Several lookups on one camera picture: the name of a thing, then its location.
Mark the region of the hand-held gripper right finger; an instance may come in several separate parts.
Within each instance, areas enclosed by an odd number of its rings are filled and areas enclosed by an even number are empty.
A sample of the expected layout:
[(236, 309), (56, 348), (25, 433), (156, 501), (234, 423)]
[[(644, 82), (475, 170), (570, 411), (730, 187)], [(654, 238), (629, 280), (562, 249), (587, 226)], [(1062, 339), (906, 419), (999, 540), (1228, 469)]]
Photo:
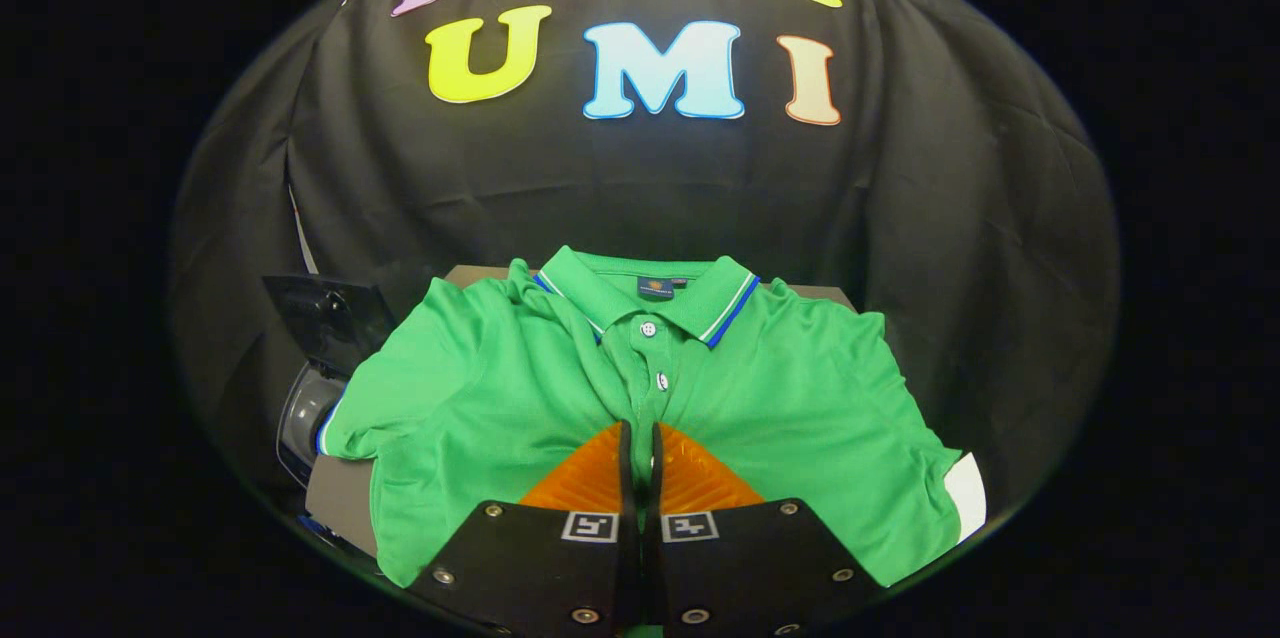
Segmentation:
[(653, 430), (652, 619), (667, 637), (814, 637), (881, 585), (804, 500), (767, 500), (672, 427)]

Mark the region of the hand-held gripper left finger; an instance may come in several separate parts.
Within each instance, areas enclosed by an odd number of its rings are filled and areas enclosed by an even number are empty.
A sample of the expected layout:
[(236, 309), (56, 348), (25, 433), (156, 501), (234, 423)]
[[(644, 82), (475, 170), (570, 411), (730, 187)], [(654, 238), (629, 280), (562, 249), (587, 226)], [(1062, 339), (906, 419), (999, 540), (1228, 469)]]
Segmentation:
[(628, 423), (576, 448), (520, 501), (480, 501), (410, 591), (479, 632), (622, 635), (643, 615)]

